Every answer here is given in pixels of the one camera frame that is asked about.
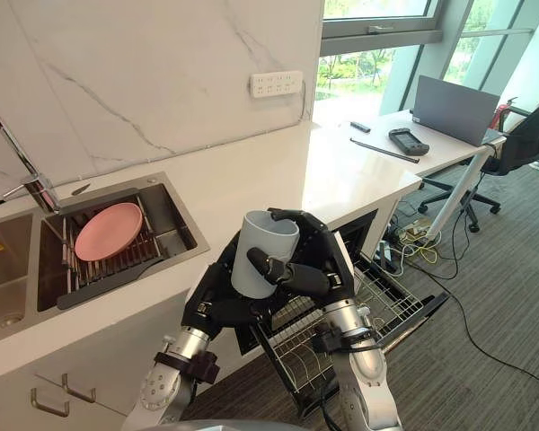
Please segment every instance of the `gray carpet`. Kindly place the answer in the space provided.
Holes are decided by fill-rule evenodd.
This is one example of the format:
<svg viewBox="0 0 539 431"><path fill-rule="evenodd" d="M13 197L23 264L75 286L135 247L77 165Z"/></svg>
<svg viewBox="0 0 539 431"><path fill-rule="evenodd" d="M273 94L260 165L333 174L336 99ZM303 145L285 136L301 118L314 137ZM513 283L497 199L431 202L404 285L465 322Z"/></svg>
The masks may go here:
<svg viewBox="0 0 539 431"><path fill-rule="evenodd" d="M463 171L455 167L438 175L455 182ZM417 207L438 192L427 186L407 197ZM444 284L459 297L475 340L488 352L539 376L539 173L524 167L507 177L485 177L480 192L501 202L492 215L473 204L481 231L469 233L471 247L460 263L459 276ZM434 216L441 204L429 206ZM399 205L400 224L411 208ZM451 256L451 230L439 246ZM464 219L456 229L458 250L465 245ZM451 261L426 265L450 275ZM406 268L402 283L417 297L440 293L420 272ZM387 357L389 385L405 429L411 430L539 430L539 382L484 356L464 333L462 314L449 300L426 324ZM337 397L329 404L345 428ZM327 429L321 413L304 421L270 362L261 357L204 392L185 418L263 418Z"/></svg>

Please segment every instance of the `office chair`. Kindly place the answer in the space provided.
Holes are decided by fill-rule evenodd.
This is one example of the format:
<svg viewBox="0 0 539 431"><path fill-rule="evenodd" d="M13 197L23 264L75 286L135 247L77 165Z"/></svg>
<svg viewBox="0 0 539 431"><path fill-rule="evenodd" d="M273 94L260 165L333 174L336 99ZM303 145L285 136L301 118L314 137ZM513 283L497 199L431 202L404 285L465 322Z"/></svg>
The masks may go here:
<svg viewBox="0 0 539 431"><path fill-rule="evenodd" d="M503 132L503 124L510 112L524 116L525 119L510 132L503 133L507 140L503 144L501 156L499 158L490 157L482 167L482 172L488 175L507 175L524 164L539 160L539 107L533 112L521 110L514 106L505 108L501 112L499 119L500 132ZM449 198L454 189L454 186L428 178L424 178L423 182L445 192L421 202L418 211L422 214L428 210L428 204ZM499 202L480 195L476 192L476 189L466 191L461 199L461 205L465 207L465 211L467 211L467 215L471 219L471 224L469 225L471 232L479 232L479 224L471 202L468 202L468 200L476 200L491 205L490 211L492 214L497 214L501 210Z"/></svg>

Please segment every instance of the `dish rack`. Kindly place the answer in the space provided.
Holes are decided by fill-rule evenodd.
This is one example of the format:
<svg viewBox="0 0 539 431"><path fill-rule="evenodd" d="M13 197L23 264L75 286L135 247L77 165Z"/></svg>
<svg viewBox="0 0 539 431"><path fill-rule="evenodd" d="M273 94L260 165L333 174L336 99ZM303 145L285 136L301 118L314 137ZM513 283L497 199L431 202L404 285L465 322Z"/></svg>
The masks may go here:
<svg viewBox="0 0 539 431"><path fill-rule="evenodd" d="M66 268L66 295L57 299L61 310L81 303L137 279L146 269L164 259L139 195L132 202L142 211L140 232L130 245L107 259L84 261L75 254L75 241L84 226L103 209L83 211L62 218L62 265Z"/></svg>
<svg viewBox="0 0 539 431"><path fill-rule="evenodd" d="M446 295L420 300L375 263L365 260L355 267L355 288L356 302L369 308L375 339L384 352L410 335L446 300ZM317 354L311 346L314 328L322 319L322 312L309 298L298 296L273 316L271 323L250 327L293 396L301 418L319 405L322 386L333 375L329 355Z"/></svg>

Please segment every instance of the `drain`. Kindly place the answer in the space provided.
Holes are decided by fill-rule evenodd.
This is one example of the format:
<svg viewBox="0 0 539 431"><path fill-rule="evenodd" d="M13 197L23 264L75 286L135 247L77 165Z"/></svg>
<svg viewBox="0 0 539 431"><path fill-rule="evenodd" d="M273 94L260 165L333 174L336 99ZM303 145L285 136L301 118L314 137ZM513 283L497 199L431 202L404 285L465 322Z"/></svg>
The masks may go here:
<svg viewBox="0 0 539 431"><path fill-rule="evenodd" d="M20 314L19 312L5 314L0 317L0 330L3 330L10 325L14 325L17 321L21 321L22 317L24 317L23 314Z"/></svg>

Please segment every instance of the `drawer handle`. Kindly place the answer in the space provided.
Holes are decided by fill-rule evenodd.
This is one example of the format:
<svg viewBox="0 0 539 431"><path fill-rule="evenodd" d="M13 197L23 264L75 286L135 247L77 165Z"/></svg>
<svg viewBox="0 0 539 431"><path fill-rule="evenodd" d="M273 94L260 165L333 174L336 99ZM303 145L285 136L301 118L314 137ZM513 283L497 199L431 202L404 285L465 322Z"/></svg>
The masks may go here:
<svg viewBox="0 0 539 431"><path fill-rule="evenodd" d="M68 386L67 373L62 374L62 388L64 388L64 391L66 391L66 393L72 395L73 397L79 398L80 400L84 400L86 402L96 402L96 388L92 388L90 390L90 396L84 395L83 393L73 390Z"/></svg>
<svg viewBox="0 0 539 431"><path fill-rule="evenodd" d="M36 400L36 388L30 389L30 404L38 410L45 411L47 413L51 413L52 415L60 416L61 418L67 418L70 414L70 401L64 401L64 411L56 410L51 407L45 406L44 404L40 404L38 400Z"/></svg>

